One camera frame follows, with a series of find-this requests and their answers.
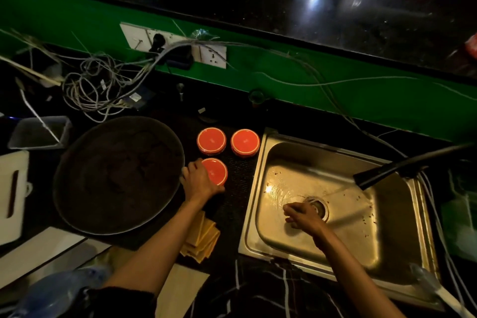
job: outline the hand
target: hand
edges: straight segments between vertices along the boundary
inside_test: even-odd
[[[202,208],[214,195],[223,193],[225,188],[211,182],[208,172],[202,164],[202,159],[189,162],[182,168],[182,176],[179,178],[186,193],[186,202],[197,202]]]
[[[324,233],[330,228],[316,213],[315,208],[308,202],[292,202],[283,205],[283,214],[288,216],[285,221],[291,223],[292,228],[301,229],[313,237],[315,245],[321,249],[325,238]]]

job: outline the red object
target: red object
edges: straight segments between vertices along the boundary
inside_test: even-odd
[[[230,139],[232,151],[240,157],[254,156],[260,148],[260,138],[251,129],[239,129]]]
[[[227,181],[229,172],[227,171],[227,166],[225,166],[221,160],[216,158],[204,159],[202,160],[202,164],[206,168],[209,173],[209,178],[214,184],[222,186],[225,181]]]
[[[225,150],[227,138],[221,129],[209,127],[200,131],[197,136],[197,146],[200,152],[212,156]]]
[[[466,50],[467,50],[468,54],[470,54],[475,59],[477,59],[477,34],[474,34],[466,42]]]

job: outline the blue object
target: blue object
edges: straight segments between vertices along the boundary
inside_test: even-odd
[[[33,284],[9,318],[57,318],[68,310],[82,288],[100,288],[108,267],[88,267],[51,274]]]

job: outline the faucet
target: faucet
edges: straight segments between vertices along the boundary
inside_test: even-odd
[[[456,158],[457,152],[467,150],[472,146],[474,146],[473,143],[466,143],[458,146],[445,147],[437,151],[426,152],[422,155],[387,163],[371,170],[356,173],[353,175],[353,178],[361,190],[366,190],[368,187],[374,186],[396,171],[401,177],[413,178],[416,177],[421,170],[428,167],[430,163],[435,163],[436,160],[442,162],[449,158]]]

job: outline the stack of sponges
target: stack of sponges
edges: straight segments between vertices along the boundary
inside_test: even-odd
[[[203,211],[199,211],[180,253],[183,256],[192,256],[200,264],[211,255],[219,235],[220,231],[215,227],[215,223],[207,219]]]

